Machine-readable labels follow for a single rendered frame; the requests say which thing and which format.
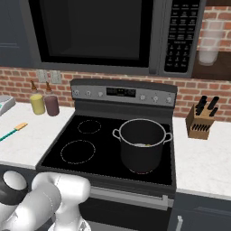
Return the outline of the dark grey cooking pot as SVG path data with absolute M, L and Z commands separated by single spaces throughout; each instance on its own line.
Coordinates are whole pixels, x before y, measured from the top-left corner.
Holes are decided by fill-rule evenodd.
M 155 170 L 161 162 L 163 146 L 173 139 L 161 124 L 146 118 L 128 120 L 112 135 L 120 142 L 123 165 L 137 174 Z

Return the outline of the grey microwave oven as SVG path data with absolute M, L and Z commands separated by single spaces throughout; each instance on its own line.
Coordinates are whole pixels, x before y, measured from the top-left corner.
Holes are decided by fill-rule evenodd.
M 189 78 L 207 0 L 19 0 L 36 69 Z

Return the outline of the dark grey base cupboard door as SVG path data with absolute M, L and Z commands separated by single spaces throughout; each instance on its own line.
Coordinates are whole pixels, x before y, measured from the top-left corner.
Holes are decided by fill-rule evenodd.
M 181 231 L 231 231 L 231 201 L 176 193 L 167 231 L 175 231 L 182 216 Z

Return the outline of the wooden knife block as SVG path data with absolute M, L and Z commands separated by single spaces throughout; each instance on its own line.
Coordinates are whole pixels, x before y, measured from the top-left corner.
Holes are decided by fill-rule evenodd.
M 209 129 L 215 122 L 215 113 L 218 111 L 216 103 L 219 97 L 213 97 L 207 104 L 207 96 L 202 96 L 186 117 L 188 138 L 207 140 Z

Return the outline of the yellow squeeze bottle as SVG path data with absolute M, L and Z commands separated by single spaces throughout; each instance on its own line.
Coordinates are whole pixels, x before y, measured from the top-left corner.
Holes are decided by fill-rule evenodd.
M 34 82 L 32 84 L 32 95 L 30 96 L 30 102 L 32 105 L 32 110 L 36 115 L 42 115 L 45 113 L 45 107 L 43 102 L 43 96 L 38 93 L 37 87 L 35 87 Z

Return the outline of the grey kitchen scale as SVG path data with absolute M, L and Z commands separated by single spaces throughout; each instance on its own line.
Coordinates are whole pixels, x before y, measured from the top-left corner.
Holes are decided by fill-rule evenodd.
M 0 116 L 7 112 L 15 105 L 15 98 L 12 96 L 1 95 L 0 96 Z

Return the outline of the teal spatula with wooden end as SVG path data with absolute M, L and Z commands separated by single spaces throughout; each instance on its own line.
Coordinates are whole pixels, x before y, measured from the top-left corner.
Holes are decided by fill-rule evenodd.
M 8 134 L 5 134 L 4 136 L 0 137 L 0 142 L 2 142 L 4 139 L 9 137 L 10 135 L 22 130 L 24 127 L 26 127 L 28 124 L 27 123 L 20 123 L 18 126 L 16 126 L 11 132 Z

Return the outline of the wooden wall shelf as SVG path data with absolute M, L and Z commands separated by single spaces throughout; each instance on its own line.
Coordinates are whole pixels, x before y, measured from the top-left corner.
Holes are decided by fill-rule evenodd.
M 199 45 L 208 18 L 225 21 L 223 37 L 216 62 L 212 66 L 199 64 Z M 197 54 L 192 72 L 194 79 L 213 79 L 231 81 L 231 0 L 207 0 L 199 34 Z

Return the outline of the grey wall socket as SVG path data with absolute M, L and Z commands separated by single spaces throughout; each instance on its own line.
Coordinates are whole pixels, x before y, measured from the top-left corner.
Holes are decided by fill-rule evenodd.
M 60 84 L 61 83 L 61 74 L 59 71 L 51 70 L 50 74 L 51 74 L 51 82 L 53 84 Z
M 44 69 L 37 70 L 37 77 L 41 83 L 45 83 L 48 80 L 47 71 Z

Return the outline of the black stove with hob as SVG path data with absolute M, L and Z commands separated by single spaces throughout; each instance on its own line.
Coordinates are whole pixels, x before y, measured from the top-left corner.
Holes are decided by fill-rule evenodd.
M 173 139 L 163 146 L 155 170 L 137 174 L 123 165 L 120 142 L 112 132 L 128 120 L 146 118 L 173 135 L 176 87 L 109 79 L 73 79 L 70 87 L 75 112 L 38 162 L 37 171 L 82 176 L 91 188 L 166 195 L 167 210 L 91 197 L 79 210 L 92 231 L 167 231 L 176 192 Z

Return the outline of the dark red squeeze bottle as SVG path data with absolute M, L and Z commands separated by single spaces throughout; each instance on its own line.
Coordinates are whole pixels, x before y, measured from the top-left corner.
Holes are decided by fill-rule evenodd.
M 53 94 L 49 82 L 46 82 L 44 103 L 49 116 L 57 116 L 60 113 L 58 98 Z

